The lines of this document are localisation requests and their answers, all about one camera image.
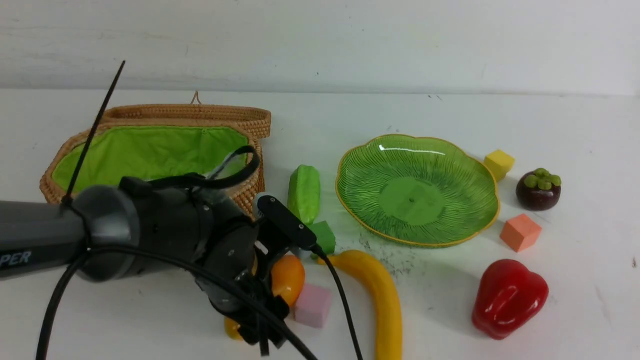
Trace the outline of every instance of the woven basket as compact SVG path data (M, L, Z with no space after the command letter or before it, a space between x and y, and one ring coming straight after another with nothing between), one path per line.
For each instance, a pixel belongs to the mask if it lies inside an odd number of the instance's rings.
M271 132L271 113L257 108L217 106L202 104L157 104L121 106L105 111L96 132L99 135L116 126L198 126L230 127L248 140L260 156L260 168L249 180L234 188L231 198L247 214L252 216L253 198L264 191L264 168L262 166L262 146L259 139ZM59 203L65 190L53 181L52 175L62 158L73 148L83 145L89 130L69 138L60 147L49 168L40 180L40 190L50 203Z

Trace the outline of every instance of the basket handle loop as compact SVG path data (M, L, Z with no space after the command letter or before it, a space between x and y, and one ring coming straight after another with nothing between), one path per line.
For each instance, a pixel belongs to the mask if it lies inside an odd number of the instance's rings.
M202 101L200 101L200 96L198 95L198 90L193 94L190 104L193 104L194 101L198 101L198 104L202 105Z

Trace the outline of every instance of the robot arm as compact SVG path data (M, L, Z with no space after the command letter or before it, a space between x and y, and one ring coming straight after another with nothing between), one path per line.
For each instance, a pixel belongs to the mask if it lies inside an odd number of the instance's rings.
M221 190L155 189L125 177L119 187L87 188L72 206L0 201L0 277L69 265L87 249L125 245L187 261L231 282L278 319L289 307L271 292L271 267L293 247L310 249L313 232L274 197L257 198L255 222ZM255 246L261 242L267 252ZM79 269L88 281L145 275L171 265L130 254L92 256ZM215 310L241 325L249 344L285 339L219 286L195 276Z

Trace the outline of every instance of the toy bitter melon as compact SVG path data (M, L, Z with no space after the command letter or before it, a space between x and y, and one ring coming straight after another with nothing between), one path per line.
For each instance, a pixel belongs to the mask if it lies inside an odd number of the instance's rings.
M320 212L320 173L316 168L300 165L291 174L287 207L304 224L313 224Z

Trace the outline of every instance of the yellow fruit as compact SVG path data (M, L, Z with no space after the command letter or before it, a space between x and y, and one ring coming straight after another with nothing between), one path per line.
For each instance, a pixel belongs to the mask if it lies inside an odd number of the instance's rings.
M256 271L258 271L258 257L254 254L251 274L255 275ZM227 333L229 338L232 338L233 340L242 340L242 335L240 335L238 329L240 329L239 323L225 317L225 332Z
M227 335L229 335L229 338L232 338L233 340L242 340L242 336L238 333L238 329L240 329L240 324L225 317L225 331L227 332Z
M305 267L295 255L285 255L271 268L271 292L292 307L305 284Z
M371 295L376 310L376 360L402 360L402 311L391 275L373 256L347 250L328 256L331 263L360 281Z

